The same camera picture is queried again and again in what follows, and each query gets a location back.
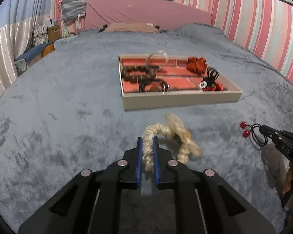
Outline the red tassel charm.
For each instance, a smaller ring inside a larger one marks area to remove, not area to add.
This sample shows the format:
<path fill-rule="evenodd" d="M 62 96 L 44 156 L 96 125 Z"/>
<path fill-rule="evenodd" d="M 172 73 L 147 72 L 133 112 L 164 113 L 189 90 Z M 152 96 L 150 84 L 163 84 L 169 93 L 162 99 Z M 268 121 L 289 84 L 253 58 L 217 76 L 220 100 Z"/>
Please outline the red tassel charm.
<path fill-rule="evenodd" d="M 222 84 L 219 84 L 216 82 L 212 86 L 206 86 L 203 90 L 204 91 L 225 91 L 227 90 L 227 88 L 225 88 Z"/>

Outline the black white patterned bag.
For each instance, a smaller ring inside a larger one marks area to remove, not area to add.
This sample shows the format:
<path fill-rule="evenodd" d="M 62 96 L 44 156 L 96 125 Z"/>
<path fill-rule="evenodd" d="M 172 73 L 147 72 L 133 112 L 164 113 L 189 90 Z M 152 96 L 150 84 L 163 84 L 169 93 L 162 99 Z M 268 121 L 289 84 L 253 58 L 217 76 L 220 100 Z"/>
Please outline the black white patterned bag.
<path fill-rule="evenodd" d="M 48 33 L 46 25 L 38 25 L 33 29 L 33 46 L 48 43 Z"/>

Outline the white tray with brick liner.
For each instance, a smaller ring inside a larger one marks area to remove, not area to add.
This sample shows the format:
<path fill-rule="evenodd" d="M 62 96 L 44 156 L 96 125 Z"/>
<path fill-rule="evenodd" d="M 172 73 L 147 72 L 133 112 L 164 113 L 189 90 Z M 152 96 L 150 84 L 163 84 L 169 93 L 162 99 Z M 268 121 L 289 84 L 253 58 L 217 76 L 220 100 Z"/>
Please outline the white tray with brick liner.
<path fill-rule="evenodd" d="M 208 66 L 203 75 L 187 70 L 188 57 L 169 56 L 146 66 L 148 54 L 121 54 L 118 67 L 125 110 L 214 104 L 238 101 L 242 90 L 226 76 Z M 203 78 L 214 79 L 225 91 L 199 90 Z"/>

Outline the pink bed headboard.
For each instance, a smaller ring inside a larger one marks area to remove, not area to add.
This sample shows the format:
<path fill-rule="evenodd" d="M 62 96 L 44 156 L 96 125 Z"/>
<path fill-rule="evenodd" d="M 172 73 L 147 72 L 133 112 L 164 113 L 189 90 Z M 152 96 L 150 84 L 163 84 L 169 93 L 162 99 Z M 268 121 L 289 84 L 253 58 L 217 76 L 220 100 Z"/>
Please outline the pink bed headboard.
<path fill-rule="evenodd" d="M 212 24 L 202 10 L 164 0 L 89 0 L 85 28 L 101 28 L 111 23 L 152 23 L 160 30 L 175 30 L 185 24 Z"/>

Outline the brown cardboard storage box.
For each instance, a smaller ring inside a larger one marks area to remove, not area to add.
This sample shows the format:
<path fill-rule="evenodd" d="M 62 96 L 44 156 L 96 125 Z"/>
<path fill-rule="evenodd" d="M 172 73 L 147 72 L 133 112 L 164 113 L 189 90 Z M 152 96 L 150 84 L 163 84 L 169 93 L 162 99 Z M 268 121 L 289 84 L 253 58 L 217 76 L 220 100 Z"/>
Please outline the brown cardboard storage box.
<path fill-rule="evenodd" d="M 61 38 L 61 27 L 59 25 L 47 29 L 48 41 L 55 42 Z"/>

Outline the black bow with square charm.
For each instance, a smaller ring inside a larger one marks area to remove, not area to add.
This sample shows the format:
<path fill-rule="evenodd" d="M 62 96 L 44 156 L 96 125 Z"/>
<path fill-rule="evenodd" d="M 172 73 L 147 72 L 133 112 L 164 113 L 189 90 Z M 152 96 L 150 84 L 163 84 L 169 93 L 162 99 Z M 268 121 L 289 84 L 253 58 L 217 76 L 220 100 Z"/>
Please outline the black bow with square charm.
<path fill-rule="evenodd" d="M 215 84 L 214 79 L 205 77 L 203 78 L 202 82 L 199 84 L 198 89 L 203 90 L 206 86 L 212 86 L 213 84 Z"/>

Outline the beige pillow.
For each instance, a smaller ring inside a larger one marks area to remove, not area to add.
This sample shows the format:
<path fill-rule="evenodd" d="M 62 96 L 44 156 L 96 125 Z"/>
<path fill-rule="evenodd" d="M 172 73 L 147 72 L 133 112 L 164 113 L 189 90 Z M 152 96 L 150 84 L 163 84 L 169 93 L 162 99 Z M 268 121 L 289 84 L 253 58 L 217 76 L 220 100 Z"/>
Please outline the beige pillow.
<path fill-rule="evenodd" d="M 111 23 L 104 25 L 100 32 L 138 32 L 138 33 L 159 33 L 160 27 L 152 23 Z"/>

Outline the rust red scrunchie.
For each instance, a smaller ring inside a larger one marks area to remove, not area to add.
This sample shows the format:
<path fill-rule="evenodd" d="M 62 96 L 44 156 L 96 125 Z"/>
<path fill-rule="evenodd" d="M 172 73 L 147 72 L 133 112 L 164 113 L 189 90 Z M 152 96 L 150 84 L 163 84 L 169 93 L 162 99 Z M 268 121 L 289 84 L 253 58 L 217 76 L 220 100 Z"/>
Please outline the rust red scrunchie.
<path fill-rule="evenodd" d="M 186 68 L 192 73 L 203 75 L 207 69 L 206 59 L 204 57 L 189 57 Z"/>

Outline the mint green cloth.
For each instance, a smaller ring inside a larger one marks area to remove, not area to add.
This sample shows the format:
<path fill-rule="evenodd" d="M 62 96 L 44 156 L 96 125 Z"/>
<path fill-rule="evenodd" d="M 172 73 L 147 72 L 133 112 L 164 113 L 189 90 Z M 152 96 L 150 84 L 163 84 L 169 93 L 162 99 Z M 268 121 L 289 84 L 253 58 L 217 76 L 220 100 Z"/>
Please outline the mint green cloth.
<path fill-rule="evenodd" d="M 66 37 L 66 38 L 61 38 L 58 39 L 54 42 L 54 49 L 59 49 L 60 47 L 63 47 L 64 45 L 71 43 L 72 41 L 74 41 L 78 36 L 74 35 L 74 36 L 70 36 L 70 37 Z"/>

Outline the orange wooden stool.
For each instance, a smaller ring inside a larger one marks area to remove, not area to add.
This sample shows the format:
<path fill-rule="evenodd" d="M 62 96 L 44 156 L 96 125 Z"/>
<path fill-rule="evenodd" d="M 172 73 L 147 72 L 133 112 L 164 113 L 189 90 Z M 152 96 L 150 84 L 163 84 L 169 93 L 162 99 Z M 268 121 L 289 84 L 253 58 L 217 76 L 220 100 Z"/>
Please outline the orange wooden stool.
<path fill-rule="evenodd" d="M 43 51 L 41 52 L 41 57 L 43 58 L 43 57 L 47 56 L 48 54 L 50 54 L 50 53 L 53 52 L 54 50 L 55 50 L 55 48 L 54 48 L 54 43 L 51 43 L 51 44 L 47 45 L 47 46 L 43 49 Z"/>

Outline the cream satin scrunchie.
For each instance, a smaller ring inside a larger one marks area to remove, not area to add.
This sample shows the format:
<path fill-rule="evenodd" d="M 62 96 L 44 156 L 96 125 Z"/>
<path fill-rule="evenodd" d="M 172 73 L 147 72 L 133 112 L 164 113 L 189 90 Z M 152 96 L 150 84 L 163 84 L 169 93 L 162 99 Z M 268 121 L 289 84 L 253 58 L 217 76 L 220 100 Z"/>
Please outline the cream satin scrunchie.
<path fill-rule="evenodd" d="M 187 164 L 189 156 L 201 157 L 203 150 L 192 140 L 190 131 L 184 126 L 181 119 L 174 113 L 164 116 L 166 124 L 156 123 L 147 126 L 142 134 L 142 163 L 147 172 L 155 171 L 155 157 L 153 139 L 162 135 L 165 139 L 175 140 L 180 144 L 177 161 Z"/>

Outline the cream satin curtain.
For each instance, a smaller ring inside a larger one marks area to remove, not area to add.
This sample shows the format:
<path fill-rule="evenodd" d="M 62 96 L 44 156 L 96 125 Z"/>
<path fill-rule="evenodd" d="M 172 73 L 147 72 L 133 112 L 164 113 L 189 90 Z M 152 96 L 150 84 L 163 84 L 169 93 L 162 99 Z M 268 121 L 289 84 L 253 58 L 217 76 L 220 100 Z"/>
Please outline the cream satin curtain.
<path fill-rule="evenodd" d="M 18 77 L 15 58 L 29 49 L 34 27 L 42 25 L 49 17 L 45 14 L 0 28 L 0 96 Z"/>

